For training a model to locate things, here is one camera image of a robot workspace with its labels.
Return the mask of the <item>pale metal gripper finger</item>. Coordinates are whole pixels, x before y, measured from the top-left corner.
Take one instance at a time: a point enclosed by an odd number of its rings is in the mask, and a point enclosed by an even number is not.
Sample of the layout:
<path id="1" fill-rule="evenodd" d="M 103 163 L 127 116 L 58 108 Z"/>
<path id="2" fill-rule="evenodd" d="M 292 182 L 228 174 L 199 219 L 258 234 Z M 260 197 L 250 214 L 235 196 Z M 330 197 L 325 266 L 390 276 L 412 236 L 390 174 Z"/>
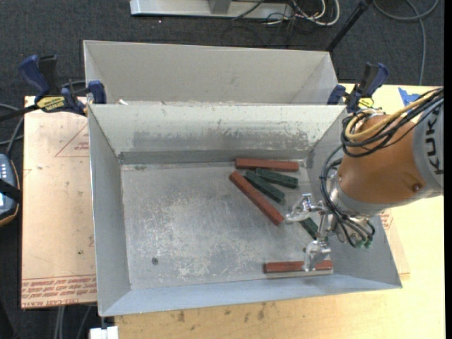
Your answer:
<path id="1" fill-rule="evenodd" d="M 304 270 L 315 270 L 316 264 L 321 263 L 331 253 L 331 248 L 324 240 L 315 239 L 305 248 Z"/>
<path id="2" fill-rule="evenodd" d="M 311 194 L 302 194 L 297 202 L 289 208 L 288 213 L 285 215 L 285 222 L 301 222 L 308 218 L 323 215 L 325 213 L 323 202 L 313 203 L 311 197 Z"/>

